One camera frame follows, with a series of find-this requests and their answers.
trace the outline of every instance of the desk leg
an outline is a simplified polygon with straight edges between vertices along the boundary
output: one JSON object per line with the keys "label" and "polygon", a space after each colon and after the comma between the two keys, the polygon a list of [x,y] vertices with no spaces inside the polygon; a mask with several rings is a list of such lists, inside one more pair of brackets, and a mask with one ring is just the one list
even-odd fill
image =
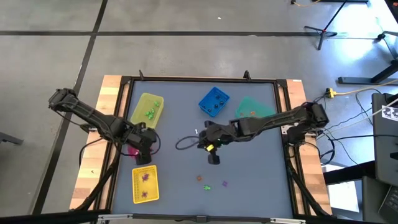
{"label": "desk leg", "polygon": [[370,161],[340,170],[324,172],[323,177],[325,178],[326,185],[358,180],[364,175],[375,179],[374,169],[375,163],[374,161]]}
{"label": "desk leg", "polygon": [[[356,84],[356,85],[377,85],[396,80],[395,78],[388,78],[398,72],[398,61],[393,60],[391,65],[386,69],[378,73],[372,78],[361,78],[361,77],[338,77],[338,83],[340,84]],[[394,82],[388,85],[398,85],[398,82]]]}
{"label": "desk leg", "polygon": [[0,143],[1,142],[11,142],[11,143],[14,143],[14,144],[22,144],[23,141],[24,140],[21,140],[21,139],[12,137],[12,136],[10,136],[8,134],[4,134],[4,133],[0,132]]}

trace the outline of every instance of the concrete floor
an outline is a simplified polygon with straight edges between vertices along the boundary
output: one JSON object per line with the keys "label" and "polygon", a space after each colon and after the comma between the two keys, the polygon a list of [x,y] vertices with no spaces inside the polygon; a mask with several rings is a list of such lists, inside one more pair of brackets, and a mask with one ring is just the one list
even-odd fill
{"label": "concrete floor", "polygon": [[[393,59],[384,41],[371,38],[381,31],[386,6],[347,4],[330,29],[339,38],[328,39],[317,51],[316,37],[97,37],[79,98],[95,105],[103,75],[241,77],[303,80],[307,99],[327,87],[350,91],[363,86],[336,84],[339,76],[372,77]],[[310,0],[300,1],[308,4]],[[100,0],[0,0],[0,30],[93,30]],[[303,26],[323,28],[339,3],[312,7],[291,6],[290,0],[109,0],[100,30],[226,30],[303,32]],[[56,88],[72,87],[89,37],[0,36],[0,131],[25,142],[0,144],[0,217],[29,212],[60,118],[47,109]],[[389,47],[395,47],[394,41]],[[380,91],[398,93],[394,87]],[[360,94],[370,108],[371,91]],[[360,112],[353,95],[327,100],[330,124]],[[335,137],[371,134],[362,122]],[[344,144],[358,163],[374,159],[373,140],[348,139]],[[78,151],[86,134],[70,126],[63,144],[44,212],[67,211],[78,173]],[[321,152],[329,143],[319,140]],[[340,145],[335,162],[353,163]]]}

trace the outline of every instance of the teal bin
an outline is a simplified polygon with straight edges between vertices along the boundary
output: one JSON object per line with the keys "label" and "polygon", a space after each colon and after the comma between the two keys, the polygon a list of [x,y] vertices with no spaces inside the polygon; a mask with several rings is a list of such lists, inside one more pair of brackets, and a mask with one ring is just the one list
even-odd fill
{"label": "teal bin", "polygon": [[275,114],[275,111],[272,108],[248,96],[243,98],[238,109],[235,111],[236,118],[262,118],[273,114]]}

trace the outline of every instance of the white sticker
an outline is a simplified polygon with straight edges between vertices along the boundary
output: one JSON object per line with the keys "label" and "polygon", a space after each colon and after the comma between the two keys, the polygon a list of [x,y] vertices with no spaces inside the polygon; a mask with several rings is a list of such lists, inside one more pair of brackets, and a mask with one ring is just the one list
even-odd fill
{"label": "white sticker", "polygon": [[398,121],[398,108],[393,108],[390,106],[381,106],[381,116],[393,121]]}

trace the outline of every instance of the white cable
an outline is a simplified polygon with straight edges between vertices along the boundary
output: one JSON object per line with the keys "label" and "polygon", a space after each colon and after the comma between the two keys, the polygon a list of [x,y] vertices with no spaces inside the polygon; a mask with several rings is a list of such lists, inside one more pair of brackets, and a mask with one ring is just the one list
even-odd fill
{"label": "white cable", "polygon": [[[397,98],[396,100],[394,100],[393,102],[387,104],[386,106],[391,106],[391,105],[393,105],[393,104],[394,104],[395,102],[397,102],[397,101],[398,101],[398,98]],[[364,119],[361,119],[361,120],[359,120],[359,121],[357,121],[357,122],[355,122],[355,123],[352,123],[352,124],[350,124],[350,125],[347,125],[347,126],[344,126],[344,127],[341,127],[341,128],[335,129],[335,130],[332,130],[332,131],[330,131],[329,133],[334,133],[334,132],[340,131],[340,130],[342,130],[342,129],[344,129],[344,128],[348,128],[348,127],[350,127],[350,126],[352,126],[352,125],[354,125],[354,124],[358,124],[359,122],[362,122],[362,121],[364,121],[364,120],[366,120],[366,119],[368,119],[368,118],[371,118],[371,117],[373,117],[374,115],[380,113],[382,110],[383,110],[383,107],[382,107],[381,109],[379,109],[378,111],[374,112],[373,114],[371,114],[370,116],[365,117]]]}

